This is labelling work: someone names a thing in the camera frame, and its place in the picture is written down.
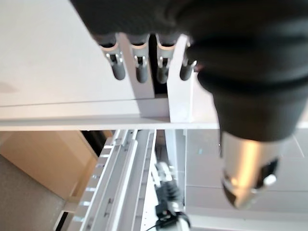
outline metal cylinder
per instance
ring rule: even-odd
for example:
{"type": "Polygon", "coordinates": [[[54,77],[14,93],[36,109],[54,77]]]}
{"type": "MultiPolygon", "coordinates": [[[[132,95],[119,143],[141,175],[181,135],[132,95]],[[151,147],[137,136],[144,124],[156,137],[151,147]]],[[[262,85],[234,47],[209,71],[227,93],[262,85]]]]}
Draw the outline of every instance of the metal cylinder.
{"type": "Polygon", "coordinates": [[[260,142],[222,133],[223,188],[235,208],[247,208],[276,181],[279,159],[289,139],[260,142]]]}

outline gray floor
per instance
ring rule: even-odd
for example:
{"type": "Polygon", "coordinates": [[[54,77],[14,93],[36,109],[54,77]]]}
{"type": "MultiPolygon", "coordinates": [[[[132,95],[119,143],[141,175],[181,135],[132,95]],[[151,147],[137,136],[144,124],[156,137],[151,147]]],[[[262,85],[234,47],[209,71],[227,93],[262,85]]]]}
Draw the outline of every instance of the gray floor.
{"type": "Polygon", "coordinates": [[[51,231],[64,203],[0,155],[1,231],[51,231]]]}

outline white panel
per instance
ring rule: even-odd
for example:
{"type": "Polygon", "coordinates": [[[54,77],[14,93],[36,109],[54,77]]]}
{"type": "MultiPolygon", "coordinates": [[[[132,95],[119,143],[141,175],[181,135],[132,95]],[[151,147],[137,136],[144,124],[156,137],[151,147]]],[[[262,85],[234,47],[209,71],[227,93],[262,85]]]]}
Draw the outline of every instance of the white panel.
{"type": "Polygon", "coordinates": [[[63,118],[0,121],[0,131],[117,130],[117,129],[207,129],[209,124],[171,123],[169,117],[153,118],[63,118]]]}
{"type": "MultiPolygon", "coordinates": [[[[186,188],[187,206],[234,209],[219,188],[186,188]]],[[[308,192],[264,192],[249,211],[308,213],[308,192]]]]}
{"type": "Polygon", "coordinates": [[[204,122],[218,124],[213,96],[210,92],[201,87],[197,74],[193,78],[192,87],[192,119],[193,122],[204,122]]]}
{"type": "Polygon", "coordinates": [[[168,115],[168,100],[166,98],[0,107],[0,120],[166,117],[168,115]]]}
{"type": "Polygon", "coordinates": [[[193,76],[186,81],[180,78],[187,36],[181,35],[176,44],[173,59],[170,64],[167,81],[170,121],[172,123],[191,122],[193,76]]]}
{"type": "MultiPolygon", "coordinates": [[[[118,81],[68,0],[0,3],[0,105],[153,98],[152,81],[118,81]]],[[[126,59],[130,56],[121,39],[126,59]]]]}

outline beige wall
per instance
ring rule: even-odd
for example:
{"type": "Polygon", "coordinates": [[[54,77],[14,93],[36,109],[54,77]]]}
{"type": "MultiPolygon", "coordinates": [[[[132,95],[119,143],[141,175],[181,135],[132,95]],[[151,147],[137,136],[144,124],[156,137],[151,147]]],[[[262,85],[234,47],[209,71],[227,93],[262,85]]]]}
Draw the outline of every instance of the beige wall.
{"type": "Polygon", "coordinates": [[[63,199],[82,195],[96,163],[79,131],[0,132],[0,154],[63,199]]]}

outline black cable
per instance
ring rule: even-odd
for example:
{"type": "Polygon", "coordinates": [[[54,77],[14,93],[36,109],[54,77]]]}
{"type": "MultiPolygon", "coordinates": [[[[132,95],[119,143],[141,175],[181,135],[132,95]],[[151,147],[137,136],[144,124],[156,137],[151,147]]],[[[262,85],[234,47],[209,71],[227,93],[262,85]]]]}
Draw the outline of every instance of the black cable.
{"type": "Polygon", "coordinates": [[[148,229],[147,229],[147,230],[145,230],[145,231],[149,231],[149,230],[151,230],[152,228],[155,228],[156,226],[158,226],[158,224],[153,225],[152,227],[148,228],[148,229]]]}

